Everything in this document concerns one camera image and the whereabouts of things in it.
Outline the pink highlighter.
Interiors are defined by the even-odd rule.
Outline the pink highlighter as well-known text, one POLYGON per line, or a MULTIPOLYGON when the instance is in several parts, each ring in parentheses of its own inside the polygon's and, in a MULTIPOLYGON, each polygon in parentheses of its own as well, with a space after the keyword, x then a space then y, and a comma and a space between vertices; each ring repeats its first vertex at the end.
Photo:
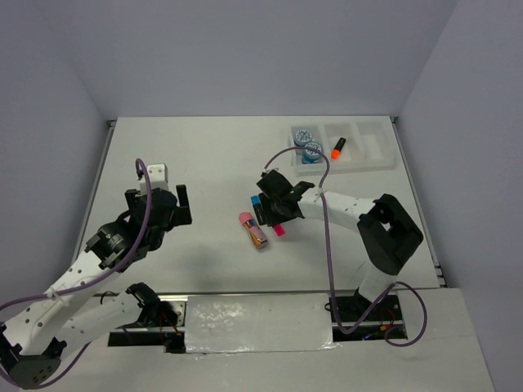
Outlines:
POLYGON ((285 235, 285 230, 284 230, 284 227, 282 225, 274 225, 273 226, 273 230, 275 231, 275 234, 278 237, 281 237, 281 236, 285 235))

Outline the blue tape roll pack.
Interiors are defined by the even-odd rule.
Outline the blue tape roll pack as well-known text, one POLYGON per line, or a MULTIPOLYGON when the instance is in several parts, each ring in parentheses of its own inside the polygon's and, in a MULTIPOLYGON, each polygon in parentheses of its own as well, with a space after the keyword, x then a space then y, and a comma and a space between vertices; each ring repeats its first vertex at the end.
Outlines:
POLYGON ((323 147, 320 143, 311 141, 304 146, 302 151, 302 164, 321 163, 323 156, 323 147))

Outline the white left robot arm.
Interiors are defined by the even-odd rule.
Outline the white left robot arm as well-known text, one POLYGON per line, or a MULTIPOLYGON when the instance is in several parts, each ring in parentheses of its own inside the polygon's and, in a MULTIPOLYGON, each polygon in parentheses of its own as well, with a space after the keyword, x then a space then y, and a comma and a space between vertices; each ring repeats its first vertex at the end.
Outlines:
POLYGON ((81 311, 105 284, 158 250, 167 232, 192 222, 185 185, 174 193, 130 189, 124 196, 127 210, 96 231, 42 296, 27 300, 23 311, 1 324, 1 374, 14 385, 25 390, 49 386, 63 359, 114 328, 180 325, 178 311, 145 283, 81 311))

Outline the blue highlighter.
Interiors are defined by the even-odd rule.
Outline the blue highlighter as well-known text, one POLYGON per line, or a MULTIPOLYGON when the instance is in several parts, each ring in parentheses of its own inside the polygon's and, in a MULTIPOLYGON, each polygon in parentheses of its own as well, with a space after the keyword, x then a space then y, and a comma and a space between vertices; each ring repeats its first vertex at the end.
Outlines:
POLYGON ((258 195, 253 195, 251 197, 251 203, 253 206, 253 210, 255 212, 255 216, 257 218, 257 222, 260 226, 266 225, 266 214, 264 212, 261 199, 258 195))

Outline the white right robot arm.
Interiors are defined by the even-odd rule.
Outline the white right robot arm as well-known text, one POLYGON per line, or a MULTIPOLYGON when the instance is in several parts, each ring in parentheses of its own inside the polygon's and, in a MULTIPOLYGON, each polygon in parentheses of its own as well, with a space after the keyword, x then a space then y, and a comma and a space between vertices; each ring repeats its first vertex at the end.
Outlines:
POLYGON ((294 219, 316 219, 357 233, 371 263, 357 292, 356 313, 374 319, 384 308, 382 292, 397 278, 423 242, 422 231, 398 199, 355 198, 311 182, 292 185, 276 170, 261 175, 259 198, 270 227, 294 219))

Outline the orange highlighter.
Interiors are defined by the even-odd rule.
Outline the orange highlighter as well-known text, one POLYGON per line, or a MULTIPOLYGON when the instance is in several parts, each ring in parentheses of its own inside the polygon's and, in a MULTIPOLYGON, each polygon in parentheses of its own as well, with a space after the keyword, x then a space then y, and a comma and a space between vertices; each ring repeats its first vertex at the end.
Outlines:
POLYGON ((339 159, 345 143, 346 143, 346 138, 344 138, 344 137, 340 137, 337 140, 335 146, 332 148, 332 151, 331 151, 331 159, 332 160, 339 159))

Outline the round blue tape tin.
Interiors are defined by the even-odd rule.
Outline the round blue tape tin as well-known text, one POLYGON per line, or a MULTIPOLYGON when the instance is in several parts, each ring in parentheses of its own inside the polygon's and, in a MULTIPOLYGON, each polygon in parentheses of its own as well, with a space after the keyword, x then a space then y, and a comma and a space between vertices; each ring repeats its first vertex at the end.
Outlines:
POLYGON ((315 140, 312 131, 305 127, 295 127, 292 129, 293 144, 297 147, 304 147, 315 140))

